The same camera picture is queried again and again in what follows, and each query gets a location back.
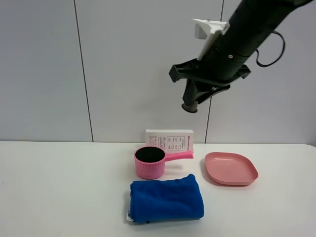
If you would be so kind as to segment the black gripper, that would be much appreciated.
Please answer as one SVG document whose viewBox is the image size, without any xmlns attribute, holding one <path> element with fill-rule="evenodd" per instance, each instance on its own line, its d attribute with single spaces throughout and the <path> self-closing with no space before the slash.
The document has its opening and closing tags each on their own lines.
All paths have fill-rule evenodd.
<svg viewBox="0 0 316 237">
<path fill-rule="evenodd" d="M 231 51 L 221 39 L 218 39 L 201 60 L 195 58 L 173 65 L 169 76 L 173 82 L 187 79 L 183 95 L 184 105 L 197 107 L 212 96 L 230 89 L 229 84 L 234 80 L 246 78 L 251 73 L 245 65 L 247 59 Z M 198 90 L 195 81 L 207 85 Z"/>
</svg>

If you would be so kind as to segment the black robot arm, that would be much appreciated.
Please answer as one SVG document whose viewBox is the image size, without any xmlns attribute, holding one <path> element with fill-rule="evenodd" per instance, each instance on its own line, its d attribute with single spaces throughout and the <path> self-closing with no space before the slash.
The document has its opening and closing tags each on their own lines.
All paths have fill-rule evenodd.
<svg viewBox="0 0 316 237">
<path fill-rule="evenodd" d="M 195 19 L 195 38 L 205 40 L 201 53 L 190 61 L 173 65 L 173 82 L 186 80 L 182 108 L 196 113 L 198 105 L 226 91 L 250 69 L 245 62 L 276 27 L 308 0 L 243 0 L 228 22 Z"/>
</svg>

